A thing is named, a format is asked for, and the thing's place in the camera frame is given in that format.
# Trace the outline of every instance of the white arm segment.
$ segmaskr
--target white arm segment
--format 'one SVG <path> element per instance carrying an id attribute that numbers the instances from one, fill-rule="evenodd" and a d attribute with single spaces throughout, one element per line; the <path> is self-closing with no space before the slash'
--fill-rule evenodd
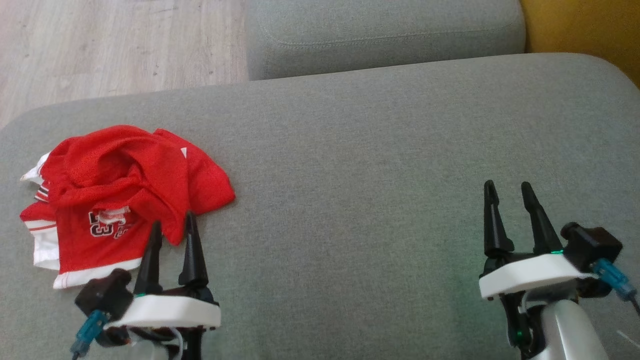
<path id="1" fill-rule="evenodd" d="M 144 295 L 131 302 L 123 317 L 109 327 L 220 327 L 220 308 L 191 297 Z"/>
<path id="2" fill-rule="evenodd" d="M 541 320 L 547 347 L 531 360 L 609 360 L 589 317 L 573 301 L 545 306 Z"/>
<path id="3" fill-rule="evenodd" d="M 487 299 L 586 277 L 595 275 L 578 271 L 561 254 L 544 254 L 504 265 L 481 277 L 480 294 Z"/>

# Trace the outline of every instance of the white stripe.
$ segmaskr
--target white stripe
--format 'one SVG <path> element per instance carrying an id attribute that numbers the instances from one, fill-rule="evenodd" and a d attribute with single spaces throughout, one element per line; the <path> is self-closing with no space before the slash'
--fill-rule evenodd
<path id="1" fill-rule="evenodd" d="M 25 221 L 24 225 L 27 225 L 29 229 L 36 229 L 37 227 L 45 227 L 49 225 L 56 225 L 55 221 L 46 221 L 46 220 L 31 220 Z"/>
<path id="2" fill-rule="evenodd" d="M 59 274 L 53 282 L 54 289 L 65 289 L 71 286 L 84 285 L 91 279 L 99 279 L 109 275 L 114 269 L 123 268 L 125 270 L 135 269 L 140 266 L 142 258 L 123 261 L 111 265 L 100 266 L 97 268 L 89 268 L 78 271 L 69 271 Z"/>

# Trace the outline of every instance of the gray sofa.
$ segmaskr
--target gray sofa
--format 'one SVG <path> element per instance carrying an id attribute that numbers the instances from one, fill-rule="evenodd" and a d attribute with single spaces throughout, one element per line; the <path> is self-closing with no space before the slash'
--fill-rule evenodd
<path id="1" fill-rule="evenodd" d="M 517 54 L 518 0 L 248 0 L 251 80 Z"/>
<path id="2" fill-rule="evenodd" d="M 19 177 L 60 141 L 106 126 L 168 129 L 229 175 L 237 199 L 198 219 L 223 326 L 204 359 L 513 359 L 498 303 L 477 287 L 483 191 L 530 250 L 519 186 L 554 225 L 602 225 L 640 283 L 640 91 L 579 54 L 515 54 L 76 101 L 0 131 L 0 354 L 68 359 L 77 289 L 31 264 Z M 165 246 L 175 284 L 184 247 Z M 581 302 L 611 359 L 638 319 L 611 295 Z M 124 358 L 92 347 L 89 359 Z"/>

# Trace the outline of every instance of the white trim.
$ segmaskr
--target white trim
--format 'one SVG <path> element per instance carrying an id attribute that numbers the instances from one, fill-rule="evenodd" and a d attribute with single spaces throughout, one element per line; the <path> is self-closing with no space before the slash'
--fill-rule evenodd
<path id="1" fill-rule="evenodd" d="M 36 195 L 33 197 L 34 199 L 38 200 L 38 201 L 42 201 L 42 202 L 46 202 L 48 203 L 49 201 L 41 196 L 39 196 L 39 193 L 36 193 Z"/>
<path id="2" fill-rule="evenodd" d="M 49 270 L 60 270 L 60 256 L 57 251 L 55 253 L 52 251 L 50 254 L 42 251 L 34 252 L 33 266 Z"/>
<path id="3" fill-rule="evenodd" d="M 27 228 L 30 230 L 30 229 L 37 229 L 39 227 L 56 225 L 56 222 L 48 221 L 48 220 L 29 220 L 29 221 L 25 221 L 24 225 L 27 225 Z"/>
<path id="4" fill-rule="evenodd" d="M 35 167 L 33 167 L 31 170 L 29 170 L 26 174 L 24 174 L 20 178 L 20 181 L 29 180 L 31 182 L 34 182 L 34 183 L 38 184 L 38 185 L 42 185 L 44 180 L 40 176 L 40 168 L 42 168 L 42 165 L 44 165 L 44 163 L 47 161 L 48 157 L 49 157 L 49 152 L 44 154 L 42 157 L 40 157 L 40 159 L 38 160 L 37 165 Z"/>
<path id="5" fill-rule="evenodd" d="M 125 220 L 125 215 L 130 213 L 131 209 L 125 206 L 120 209 L 102 210 L 98 212 L 98 221 L 103 224 L 113 224 L 115 222 Z"/>
<path id="6" fill-rule="evenodd" d="M 59 274 L 53 282 L 54 289 L 65 289 L 71 286 L 84 285 L 91 279 L 99 279 L 109 275 L 114 269 L 123 268 L 124 270 L 135 269 L 140 266 L 142 258 L 123 261 L 111 265 L 100 266 L 97 268 L 89 268 L 78 271 L 69 271 Z"/>

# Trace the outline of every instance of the robotic arm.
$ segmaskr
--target robotic arm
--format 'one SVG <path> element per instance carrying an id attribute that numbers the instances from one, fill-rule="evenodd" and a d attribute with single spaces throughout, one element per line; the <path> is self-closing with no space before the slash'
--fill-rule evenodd
<path id="1" fill-rule="evenodd" d="M 200 360 L 202 334 L 220 326 L 220 307 L 207 287 L 209 278 L 195 215 L 185 221 L 186 253 L 178 288 L 158 283 L 160 222 L 153 225 L 140 272 L 130 293 L 131 274 L 115 269 L 91 280 L 76 297 L 87 321 L 71 347 L 72 359 L 84 357 L 95 339 L 103 347 L 132 345 L 136 359 Z M 167 345 L 169 341 L 178 345 Z"/>
<path id="2" fill-rule="evenodd" d="M 498 211 L 493 181 L 484 184 L 484 254 L 481 296 L 500 299 L 506 313 L 508 341 L 522 359 L 601 360 L 607 354 L 580 298 L 604 297 L 615 289 L 640 315 L 636 289 L 613 265 L 622 243 L 605 229 L 566 224 L 563 247 L 529 183 L 522 183 L 531 216 L 534 248 L 517 253 Z"/>

